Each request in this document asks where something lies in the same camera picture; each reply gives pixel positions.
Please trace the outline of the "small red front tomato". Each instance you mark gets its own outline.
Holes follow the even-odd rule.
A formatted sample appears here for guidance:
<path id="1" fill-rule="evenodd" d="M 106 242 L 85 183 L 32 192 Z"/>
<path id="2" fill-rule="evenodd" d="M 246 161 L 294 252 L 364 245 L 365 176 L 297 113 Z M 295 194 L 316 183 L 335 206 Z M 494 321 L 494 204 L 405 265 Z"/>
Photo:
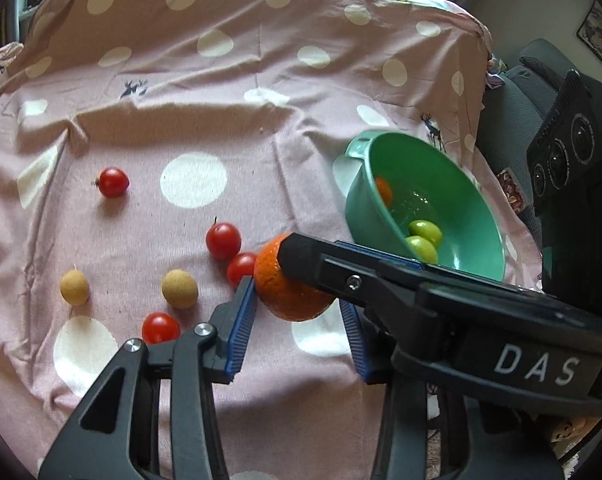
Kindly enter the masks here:
<path id="1" fill-rule="evenodd" d="M 180 336 L 178 322 L 167 313 L 153 312 L 141 325 L 141 338 L 146 344 L 162 344 Z"/>

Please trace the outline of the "green lime fruit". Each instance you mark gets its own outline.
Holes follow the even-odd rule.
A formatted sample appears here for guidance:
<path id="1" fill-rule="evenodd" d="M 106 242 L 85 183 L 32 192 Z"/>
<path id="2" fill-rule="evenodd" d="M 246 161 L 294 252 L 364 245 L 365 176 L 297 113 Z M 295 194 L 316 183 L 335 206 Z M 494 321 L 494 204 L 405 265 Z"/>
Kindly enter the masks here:
<path id="1" fill-rule="evenodd" d="M 439 248 L 443 240 L 443 232 L 432 221 L 412 220 L 408 224 L 408 232 L 411 236 L 421 236 L 430 242 L 435 248 Z"/>

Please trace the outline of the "orange tangerine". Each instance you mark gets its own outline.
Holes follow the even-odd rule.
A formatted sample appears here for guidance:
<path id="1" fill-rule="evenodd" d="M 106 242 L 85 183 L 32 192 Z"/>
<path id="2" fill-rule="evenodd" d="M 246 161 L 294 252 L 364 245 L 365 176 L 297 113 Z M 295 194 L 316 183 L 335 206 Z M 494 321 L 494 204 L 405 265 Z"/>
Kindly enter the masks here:
<path id="1" fill-rule="evenodd" d="M 305 322 L 323 314 L 336 300 L 333 296 L 286 278 L 278 263 L 278 249 L 289 233 L 270 240 L 254 262 L 255 290 L 261 302 L 277 318 Z"/>
<path id="2" fill-rule="evenodd" d="M 382 203 L 386 208 L 390 208 L 393 203 L 393 191 L 388 180 L 382 177 L 375 177 L 374 184 L 376 185 L 377 191 L 382 199 Z"/>

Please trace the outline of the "left tan longan fruit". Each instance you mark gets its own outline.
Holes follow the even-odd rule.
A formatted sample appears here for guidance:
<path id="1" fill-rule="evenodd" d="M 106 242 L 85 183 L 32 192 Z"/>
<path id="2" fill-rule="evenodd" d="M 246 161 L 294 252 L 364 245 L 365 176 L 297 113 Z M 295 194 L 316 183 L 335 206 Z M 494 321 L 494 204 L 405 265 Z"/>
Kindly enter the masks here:
<path id="1" fill-rule="evenodd" d="M 90 288 L 87 278 L 80 270 L 69 270 L 59 283 L 60 294 L 72 307 L 79 307 L 89 299 Z"/>

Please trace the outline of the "tan longan fruit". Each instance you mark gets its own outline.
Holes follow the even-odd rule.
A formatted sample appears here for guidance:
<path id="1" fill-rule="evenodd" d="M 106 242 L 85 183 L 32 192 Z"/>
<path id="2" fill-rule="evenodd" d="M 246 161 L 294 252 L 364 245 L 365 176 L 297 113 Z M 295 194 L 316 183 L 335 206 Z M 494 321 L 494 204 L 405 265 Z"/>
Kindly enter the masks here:
<path id="1" fill-rule="evenodd" d="M 188 272 L 180 269 L 164 275 L 161 292 L 165 301 L 177 310 L 192 308 L 199 298 L 198 283 Z"/>
<path id="2" fill-rule="evenodd" d="M 89 299 L 90 288 L 87 278 L 80 270 L 69 270 L 59 283 L 60 294 L 72 307 L 79 307 Z"/>

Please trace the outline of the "right tan longan fruit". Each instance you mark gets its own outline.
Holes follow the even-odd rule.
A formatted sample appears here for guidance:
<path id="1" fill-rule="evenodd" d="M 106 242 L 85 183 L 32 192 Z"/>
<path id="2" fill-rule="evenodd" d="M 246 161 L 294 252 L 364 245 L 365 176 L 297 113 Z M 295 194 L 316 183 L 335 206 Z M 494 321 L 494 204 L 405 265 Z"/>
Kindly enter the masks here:
<path id="1" fill-rule="evenodd" d="M 198 283 L 188 272 L 180 269 L 164 275 L 161 292 L 165 301 L 177 310 L 192 308 L 199 298 Z"/>

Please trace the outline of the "green plastic bowl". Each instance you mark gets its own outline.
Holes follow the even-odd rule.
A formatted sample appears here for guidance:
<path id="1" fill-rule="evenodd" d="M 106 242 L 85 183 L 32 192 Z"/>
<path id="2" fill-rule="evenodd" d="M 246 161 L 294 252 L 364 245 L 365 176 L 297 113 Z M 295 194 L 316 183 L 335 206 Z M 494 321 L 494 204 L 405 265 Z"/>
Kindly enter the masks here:
<path id="1" fill-rule="evenodd" d="M 429 220 L 443 232 L 438 263 L 499 281 L 506 260 L 497 222 L 476 185 L 427 142 L 393 131 L 365 131 L 345 156 L 360 162 L 348 190 L 345 219 L 356 244 L 406 258 L 408 224 Z M 393 203 L 386 208 L 374 184 L 388 180 Z"/>

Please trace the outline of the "grey sofa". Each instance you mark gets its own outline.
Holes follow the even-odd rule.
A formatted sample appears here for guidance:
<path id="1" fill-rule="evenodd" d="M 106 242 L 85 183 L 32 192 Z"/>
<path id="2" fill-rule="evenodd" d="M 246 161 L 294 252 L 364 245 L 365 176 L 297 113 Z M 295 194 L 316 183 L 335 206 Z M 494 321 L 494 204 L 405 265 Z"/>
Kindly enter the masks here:
<path id="1" fill-rule="evenodd" d="M 507 200 L 536 243 L 542 241 L 533 211 L 526 150 L 574 64 L 545 39 L 530 42 L 511 67 L 495 66 L 484 93 L 478 148 L 496 174 Z"/>

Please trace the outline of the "far red cherry tomato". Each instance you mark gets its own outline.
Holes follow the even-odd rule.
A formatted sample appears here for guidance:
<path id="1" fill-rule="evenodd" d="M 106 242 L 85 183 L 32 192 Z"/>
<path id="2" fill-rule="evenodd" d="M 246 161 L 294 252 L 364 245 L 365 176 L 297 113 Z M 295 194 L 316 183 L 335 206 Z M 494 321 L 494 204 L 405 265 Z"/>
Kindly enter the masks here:
<path id="1" fill-rule="evenodd" d="M 130 186 L 130 180 L 128 180 L 128 177 L 121 169 L 108 167 L 103 169 L 99 176 L 96 177 L 95 186 L 102 196 L 119 198 L 126 193 Z"/>

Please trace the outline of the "pink polka dot cloth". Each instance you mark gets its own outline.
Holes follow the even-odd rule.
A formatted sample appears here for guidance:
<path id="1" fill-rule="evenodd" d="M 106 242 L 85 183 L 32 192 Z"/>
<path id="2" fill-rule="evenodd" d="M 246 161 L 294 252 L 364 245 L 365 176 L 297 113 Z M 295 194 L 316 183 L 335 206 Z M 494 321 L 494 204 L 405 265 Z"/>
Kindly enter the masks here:
<path id="1" fill-rule="evenodd" d="M 508 283 L 540 252 L 476 145 L 488 29 L 445 0 L 45 0 L 0 83 L 0 435 L 30 474 L 144 318 L 162 278 L 198 282 L 190 327 L 228 300 L 215 220 L 257 250 L 292 231 L 345 240 L 344 151 L 369 128 L 447 156 L 502 233 Z M 119 198 L 103 169 L 130 180 Z M 59 283 L 83 272 L 86 304 Z"/>

